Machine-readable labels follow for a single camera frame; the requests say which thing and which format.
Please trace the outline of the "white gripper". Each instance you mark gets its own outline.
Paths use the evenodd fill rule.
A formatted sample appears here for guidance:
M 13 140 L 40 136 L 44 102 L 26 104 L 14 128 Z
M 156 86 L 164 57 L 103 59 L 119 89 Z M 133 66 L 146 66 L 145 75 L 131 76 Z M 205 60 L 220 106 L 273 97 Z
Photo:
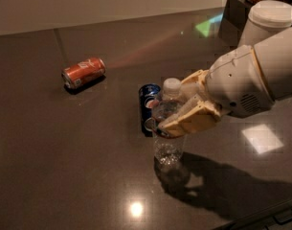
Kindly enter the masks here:
M 208 99 L 207 92 L 214 102 Z M 221 56 L 209 72 L 198 70 L 187 76 L 181 81 L 181 93 L 186 102 L 158 124 L 166 137 L 215 127 L 224 110 L 230 116 L 246 118 L 270 110 L 275 103 L 256 53 L 247 45 Z

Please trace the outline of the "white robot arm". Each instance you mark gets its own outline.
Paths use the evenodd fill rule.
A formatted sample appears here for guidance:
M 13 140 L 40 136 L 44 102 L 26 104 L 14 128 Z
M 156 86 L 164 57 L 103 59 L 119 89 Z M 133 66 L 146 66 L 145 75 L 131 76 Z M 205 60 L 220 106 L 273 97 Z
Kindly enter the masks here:
M 292 27 L 221 56 L 181 81 L 185 103 L 158 124 L 167 138 L 214 127 L 225 115 L 246 118 L 292 97 Z

